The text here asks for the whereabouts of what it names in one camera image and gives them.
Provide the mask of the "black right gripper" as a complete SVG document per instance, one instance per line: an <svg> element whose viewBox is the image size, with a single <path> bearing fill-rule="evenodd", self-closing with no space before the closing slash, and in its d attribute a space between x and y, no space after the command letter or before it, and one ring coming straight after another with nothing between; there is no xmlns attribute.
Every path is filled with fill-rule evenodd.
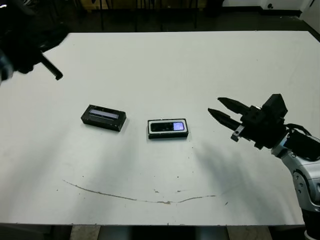
<svg viewBox="0 0 320 240"><path fill-rule="evenodd" d="M284 124L284 116L287 114L286 107L274 108L266 106L259 109L253 105L248 107L228 97L218 97L217 100L227 109L242 115L240 118L241 123L239 123L219 110L207 109L211 116L221 125L235 130L231 135L231 139L236 142L239 138L245 138L249 141L254 141L254 147L258 149L263 147L271 149L286 133Z"/></svg>

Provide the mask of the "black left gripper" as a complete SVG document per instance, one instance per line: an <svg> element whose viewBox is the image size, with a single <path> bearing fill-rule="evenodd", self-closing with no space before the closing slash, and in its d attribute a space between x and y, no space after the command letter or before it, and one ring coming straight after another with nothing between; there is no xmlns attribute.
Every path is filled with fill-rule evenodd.
<svg viewBox="0 0 320 240"><path fill-rule="evenodd" d="M58 81L63 73L45 57L68 36L68 27L58 24L39 30L31 27L31 20L0 26L0 79L6 81L15 72L28 74L37 64L43 64Z"/></svg>

